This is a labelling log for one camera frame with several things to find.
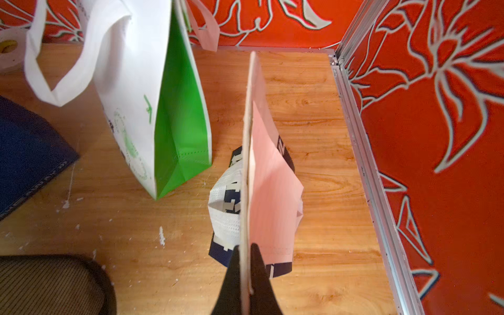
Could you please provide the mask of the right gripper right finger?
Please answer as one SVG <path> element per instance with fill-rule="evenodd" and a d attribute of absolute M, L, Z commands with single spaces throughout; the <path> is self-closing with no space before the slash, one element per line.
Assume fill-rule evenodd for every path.
<path fill-rule="evenodd" d="M 251 287 L 250 314 L 283 315 L 274 295 L 269 275 L 266 273 L 264 261 L 257 244 L 251 245 Z"/>

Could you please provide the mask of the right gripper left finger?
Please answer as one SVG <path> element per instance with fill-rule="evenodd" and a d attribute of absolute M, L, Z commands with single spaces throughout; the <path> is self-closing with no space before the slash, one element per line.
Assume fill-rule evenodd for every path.
<path fill-rule="evenodd" d="M 233 250 L 212 314 L 249 314 L 249 260 L 241 247 Z"/>

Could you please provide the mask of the blue white paper bag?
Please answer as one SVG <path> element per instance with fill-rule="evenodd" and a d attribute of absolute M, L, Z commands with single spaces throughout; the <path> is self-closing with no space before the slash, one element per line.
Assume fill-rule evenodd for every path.
<path fill-rule="evenodd" d="M 1 218 L 79 157 L 46 119 L 1 97 Z"/>
<path fill-rule="evenodd" d="M 242 147 L 232 152 L 229 168 L 209 194 L 208 209 L 214 232 L 209 256 L 225 267 L 229 266 L 233 249 L 238 245 L 241 211 Z"/>

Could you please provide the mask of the pink white receipt paper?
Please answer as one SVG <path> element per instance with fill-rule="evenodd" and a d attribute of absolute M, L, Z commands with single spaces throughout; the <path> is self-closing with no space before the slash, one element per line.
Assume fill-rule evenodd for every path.
<path fill-rule="evenodd" d="M 301 220 L 303 185 L 284 159 L 266 101 L 259 56 L 249 61 L 243 130 L 240 213 L 240 297 L 243 314 L 251 312 L 251 247 L 257 244 L 268 264 L 290 262 Z"/>

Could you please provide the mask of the white green paper bag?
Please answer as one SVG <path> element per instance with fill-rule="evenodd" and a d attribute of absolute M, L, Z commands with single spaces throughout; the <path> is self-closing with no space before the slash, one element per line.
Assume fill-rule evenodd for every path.
<path fill-rule="evenodd" d="M 61 107 L 93 83 L 131 171 L 154 199 L 212 163 L 206 100 L 189 39 L 216 51 L 220 28 L 201 1 L 81 1 L 81 55 L 50 87 L 38 56 L 49 6 L 38 1 L 24 71 L 35 95 Z"/>

